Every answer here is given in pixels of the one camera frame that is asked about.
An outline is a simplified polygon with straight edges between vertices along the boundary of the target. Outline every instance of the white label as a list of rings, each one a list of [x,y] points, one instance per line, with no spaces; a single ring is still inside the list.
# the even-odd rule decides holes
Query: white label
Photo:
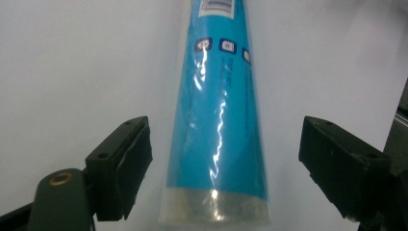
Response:
[[[198,16],[217,15],[234,19],[235,0],[201,0]]]

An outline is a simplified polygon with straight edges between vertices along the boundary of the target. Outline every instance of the small printed icon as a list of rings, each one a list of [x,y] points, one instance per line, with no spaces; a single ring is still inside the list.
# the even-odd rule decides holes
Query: small printed icon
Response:
[[[213,39],[212,38],[200,38],[195,42],[194,51],[200,52],[203,50],[211,50],[213,46]]]
[[[251,64],[251,56],[245,48],[242,49],[242,57]]]
[[[219,50],[237,54],[237,44],[232,40],[222,38],[219,41]]]

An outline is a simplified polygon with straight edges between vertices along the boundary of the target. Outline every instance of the cylindrical package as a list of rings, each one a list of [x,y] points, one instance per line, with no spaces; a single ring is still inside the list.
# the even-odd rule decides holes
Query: cylindrical package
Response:
[[[159,220],[268,222],[243,0],[192,0]]]

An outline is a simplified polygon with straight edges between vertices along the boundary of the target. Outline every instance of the screw hole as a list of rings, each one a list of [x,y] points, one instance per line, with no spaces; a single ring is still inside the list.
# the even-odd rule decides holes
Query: screw hole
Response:
[[[51,178],[49,184],[52,186],[59,186],[69,182],[72,179],[72,173],[63,172]]]
[[[108,153],[101,153],[101,154],[98,155],[98,158],[99,159],[104,159],[104,158],[107,158],[108,156],[109,156]]]

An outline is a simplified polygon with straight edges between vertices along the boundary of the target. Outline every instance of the plastic wrap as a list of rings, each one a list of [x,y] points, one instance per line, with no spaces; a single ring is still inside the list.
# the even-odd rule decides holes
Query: plastic wrap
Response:
[[[242,0],[193,0],[159,220],[268,222]]]

